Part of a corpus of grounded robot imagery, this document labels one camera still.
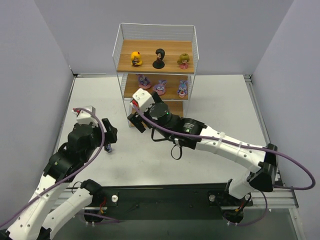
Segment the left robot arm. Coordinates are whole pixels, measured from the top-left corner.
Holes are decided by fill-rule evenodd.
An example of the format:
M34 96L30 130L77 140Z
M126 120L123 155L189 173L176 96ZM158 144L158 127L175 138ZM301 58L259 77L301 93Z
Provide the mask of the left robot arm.
M44 168L40 182L30 199L30 205L18 214L15 222L1 230L2 240L51 240L81 208L88 206L101 191L100 184L86 180L76 192L56 209L52 209L60 194L74 180L79 170L99 147L117 142L117 128L107 118L104 128L90 119L87 124L76 123Z

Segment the blonde pink dress doll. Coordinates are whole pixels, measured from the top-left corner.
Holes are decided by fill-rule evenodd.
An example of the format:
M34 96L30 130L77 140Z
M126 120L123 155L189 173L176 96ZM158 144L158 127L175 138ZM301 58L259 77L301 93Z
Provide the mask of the blonde pink dress doll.
M183 53L179 56L177 60L177 64L179 65L180 69L186 70L189 67L190 56L187 53Z

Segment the purple bunny pink donut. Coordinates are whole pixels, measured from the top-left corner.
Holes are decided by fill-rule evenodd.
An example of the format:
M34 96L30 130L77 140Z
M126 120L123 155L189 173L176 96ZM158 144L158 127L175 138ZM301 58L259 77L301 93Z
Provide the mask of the purple bunny pink donut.
M138 87L143 90L148 90L152 87L152 84L144 74L136 74L138 80Z
M166 93L166 84L167 80L159 80L158 83L153 86L152 90L156 92L159 96L162 96Z

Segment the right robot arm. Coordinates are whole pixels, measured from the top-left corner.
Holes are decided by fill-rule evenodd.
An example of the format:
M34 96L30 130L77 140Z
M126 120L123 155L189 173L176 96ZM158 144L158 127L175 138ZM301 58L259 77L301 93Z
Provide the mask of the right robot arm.
M172 114L169 106L157 92L149 93L139 88L132 96L130 105L135 113L128 120L143 133L146 128L158 132L160 141L169 141L179 148L205 151L226 158L246 168L240 178L230 179L226 192L237 199L254 190L272 192L277 172L275 145L251 145L214 130L207 124Z

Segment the black haired doll toy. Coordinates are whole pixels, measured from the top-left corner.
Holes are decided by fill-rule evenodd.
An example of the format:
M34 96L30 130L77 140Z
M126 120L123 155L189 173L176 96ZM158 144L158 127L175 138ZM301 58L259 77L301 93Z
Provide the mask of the black haired doll toy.
M165 50L162 48L158 48L155 51L156 54L156 60L152 63L152 66L155 69L162 69L165 67L165 63L163 62L163 59L165 57Z

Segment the small purple bunny toy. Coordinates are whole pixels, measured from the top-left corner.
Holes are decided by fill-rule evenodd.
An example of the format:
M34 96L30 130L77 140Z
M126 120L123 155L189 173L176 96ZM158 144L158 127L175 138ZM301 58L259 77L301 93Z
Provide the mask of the small purple bunny toy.
M188 95L188 81L180 80L177 94L180 98L185 98Z

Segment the yellow haired doll toy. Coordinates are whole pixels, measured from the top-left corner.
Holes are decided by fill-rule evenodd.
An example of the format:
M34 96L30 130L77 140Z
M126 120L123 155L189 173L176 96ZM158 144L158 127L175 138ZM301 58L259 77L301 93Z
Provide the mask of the yellow haired doll toy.
M130 63L133 67L139 67L143 64L142 56L139 51L133 51L130 55Z

